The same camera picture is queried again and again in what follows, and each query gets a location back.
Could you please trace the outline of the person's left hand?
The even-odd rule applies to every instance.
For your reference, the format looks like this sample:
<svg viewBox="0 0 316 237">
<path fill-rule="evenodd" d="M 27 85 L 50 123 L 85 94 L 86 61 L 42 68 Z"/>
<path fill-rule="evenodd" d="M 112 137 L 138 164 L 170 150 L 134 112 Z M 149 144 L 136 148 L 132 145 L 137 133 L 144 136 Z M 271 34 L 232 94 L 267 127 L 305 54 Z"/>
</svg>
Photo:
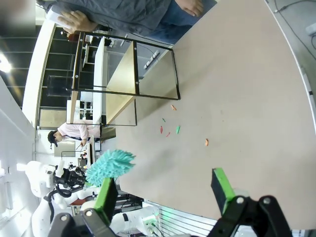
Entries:
<svg viewBox="0 0 316 237">
<path fill-rule="evenodd" d="M 69 34 L 76 31 L 93 32 L 98 26 L 80 11 L 62 12 L 58 20 L 65 25 L 63 29 Z"/>
</svg>

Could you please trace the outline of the person's right hand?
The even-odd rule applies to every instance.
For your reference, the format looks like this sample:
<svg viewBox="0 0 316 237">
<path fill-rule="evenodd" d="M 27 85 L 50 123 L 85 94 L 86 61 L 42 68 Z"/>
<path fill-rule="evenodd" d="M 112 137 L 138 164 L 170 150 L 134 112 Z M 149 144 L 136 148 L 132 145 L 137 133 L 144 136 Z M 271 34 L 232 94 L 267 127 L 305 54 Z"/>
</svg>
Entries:
<svg viewBox="0 0 316 237">
<path fill-rule="evenodd" d="M 201 0 L 175 0 L 177 5 L 191 16 L 201 16 L 203 13 L 203 3 Z"/>
</svg>

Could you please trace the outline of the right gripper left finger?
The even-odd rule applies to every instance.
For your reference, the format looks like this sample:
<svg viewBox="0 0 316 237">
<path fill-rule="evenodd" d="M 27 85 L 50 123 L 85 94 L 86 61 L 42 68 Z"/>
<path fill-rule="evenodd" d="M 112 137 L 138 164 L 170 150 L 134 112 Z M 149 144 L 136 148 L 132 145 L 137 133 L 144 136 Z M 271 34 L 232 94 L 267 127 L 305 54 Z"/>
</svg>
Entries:
<svg viewBox="0 0 316 237">
<path fill-rule="evenodd" d="M 115 237 L 110 224 L 114 215 L 118 191 L 112 178 L 103 181 L 96 203 L 78 215 L 58 214 L 50 227 L 50 237 Z"/>
</svg>

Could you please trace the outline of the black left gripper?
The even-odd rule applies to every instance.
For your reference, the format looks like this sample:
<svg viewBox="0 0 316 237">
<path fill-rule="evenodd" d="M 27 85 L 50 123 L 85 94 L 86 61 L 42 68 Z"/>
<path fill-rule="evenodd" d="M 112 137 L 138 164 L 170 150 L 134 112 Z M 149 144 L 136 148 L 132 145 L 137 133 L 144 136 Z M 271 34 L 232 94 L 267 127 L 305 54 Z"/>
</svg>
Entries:
<svg viewBox="0 0 316 237">
<path fill-rule="evenodd" d="M 83 189 L 85 173 L 76 167 L 75 170 L 64 169 L 61 178 L 55 175 L 55 189 L 59 195 L 71 195 Z"/>
</svg>

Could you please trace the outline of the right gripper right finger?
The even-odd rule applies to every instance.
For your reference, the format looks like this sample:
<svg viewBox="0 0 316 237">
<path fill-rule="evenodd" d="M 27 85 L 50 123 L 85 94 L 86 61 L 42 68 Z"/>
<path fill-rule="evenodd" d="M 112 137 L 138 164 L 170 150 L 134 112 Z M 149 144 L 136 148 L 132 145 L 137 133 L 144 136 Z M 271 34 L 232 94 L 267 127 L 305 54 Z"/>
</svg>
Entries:
<svg viewBox="0 0 316 237">
<path fill-rule="evenodd" d="M 217 201 L 221 218 L 209 235 L 233 237 L 239 226 L 251 227 L 258 237 L 291 237 L 292 231 L 274 196 L 259 200 L 236 195 L 222 168 L 212 169 L 211 188 Z"/>
</svg>

